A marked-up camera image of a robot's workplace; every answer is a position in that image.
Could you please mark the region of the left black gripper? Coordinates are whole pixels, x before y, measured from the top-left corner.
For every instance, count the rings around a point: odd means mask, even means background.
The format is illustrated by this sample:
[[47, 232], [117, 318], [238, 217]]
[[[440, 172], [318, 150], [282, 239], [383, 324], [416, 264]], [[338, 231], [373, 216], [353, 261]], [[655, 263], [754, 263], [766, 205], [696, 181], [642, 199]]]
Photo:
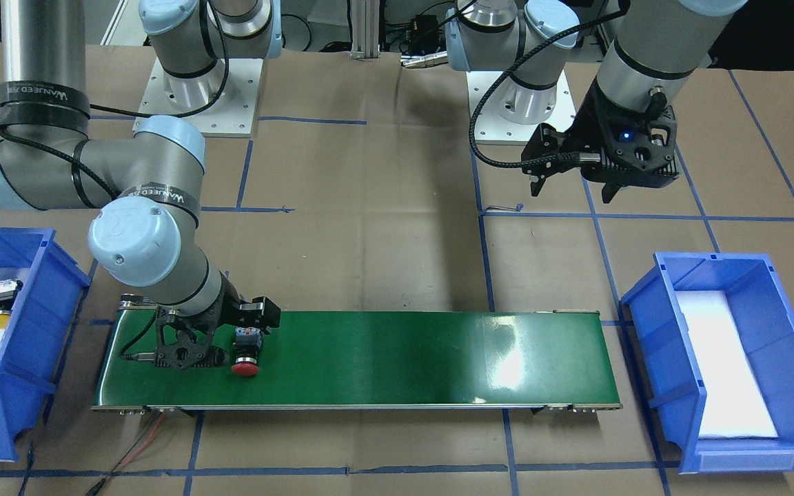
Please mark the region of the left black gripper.
[[[531, 195], [539, 196], [547, 179], [574, 167], [589, 181], [630, 181], [631, 170], [614, 151], [620, 133], [631, 131], [631, 109], [614, 103], [595, 79], [576, 112], [576, 119], [565, 132], [548, 123], [539, 123], [524, 147], [521, 166], [531, 176]], [[605, 183], [602, 203], [611, 203], [626, 183]]]

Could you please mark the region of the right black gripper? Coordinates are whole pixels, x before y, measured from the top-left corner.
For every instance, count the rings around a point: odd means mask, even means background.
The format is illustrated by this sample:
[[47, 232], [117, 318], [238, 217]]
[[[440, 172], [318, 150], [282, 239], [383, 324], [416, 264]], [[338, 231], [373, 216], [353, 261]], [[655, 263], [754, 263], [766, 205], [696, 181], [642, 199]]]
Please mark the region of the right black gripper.
[[212, 341], [216, 330], [224, 324], [234, 327], [256, 327], [259, 339], [271, 335], [271, 329], [281, 324], [281, 308], [268, 296], [258, 296], [252, 301], [244, 299], [224, 274], [220, 275], [221, 288], [211, 305], [196, 317], [196, 330]]

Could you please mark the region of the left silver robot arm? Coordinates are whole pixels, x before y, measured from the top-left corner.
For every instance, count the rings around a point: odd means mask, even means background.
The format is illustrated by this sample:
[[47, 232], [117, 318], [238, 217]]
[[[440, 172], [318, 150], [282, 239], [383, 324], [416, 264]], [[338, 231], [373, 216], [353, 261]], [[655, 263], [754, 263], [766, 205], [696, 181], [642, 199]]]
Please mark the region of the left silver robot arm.
[[[531, 195], [548, 178], [579, 169], [611, 202], [626, 187], [663, 188], [679, 175], [674, 100], [742, 1], [627, 1], [617, 12], [580, 20], [562, 1], [458, 1], [443, 35], [455, 70], [497, 70], [470, 113], [469, 143], [485, 163], [519, 169]], [[565, 131], [546, 122], [569, 53], [599, 25], [617, 21], [598, 72]], [[533, 131], [519, 161], [479, 150], [486, 110]]]

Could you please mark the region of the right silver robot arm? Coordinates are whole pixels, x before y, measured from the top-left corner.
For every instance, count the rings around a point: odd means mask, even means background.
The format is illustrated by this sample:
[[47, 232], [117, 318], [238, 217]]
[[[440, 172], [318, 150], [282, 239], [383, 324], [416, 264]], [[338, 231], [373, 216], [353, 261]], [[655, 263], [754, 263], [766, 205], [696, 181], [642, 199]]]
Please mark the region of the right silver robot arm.
[[179, 116], [145, 117], [129, 139], [91, 139], [80, 1], [3, 1], [0, 208], [98, 209], [95, 260], [180, 329], [277, 327], [267, 298], [246, 300], [196, 243], [205, 139]]

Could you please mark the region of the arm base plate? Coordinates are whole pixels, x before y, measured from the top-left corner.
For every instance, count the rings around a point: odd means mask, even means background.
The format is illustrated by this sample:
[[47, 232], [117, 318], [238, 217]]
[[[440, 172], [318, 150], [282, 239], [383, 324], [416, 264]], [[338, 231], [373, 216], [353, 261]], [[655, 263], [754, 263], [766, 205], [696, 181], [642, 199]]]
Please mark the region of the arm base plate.
[[[186, 120], [205, 137], [251, 138], [256, 100], [261, 88], [264, 60], [230, 60], [229, 76], [217, 102]], [[223, 80], [225, 65], [220, 61], [211, 72], [194, 79], [179, 79], [168, 74], [155, 61], [138, 113], [176, 115], [204, 106]]]
[[537, 91], [507, 79], [488, 98], [476, 120], [476, 140], [488, 145], [525, 145], [540, 123], [564, 132], [576, 117], [567, 76]]

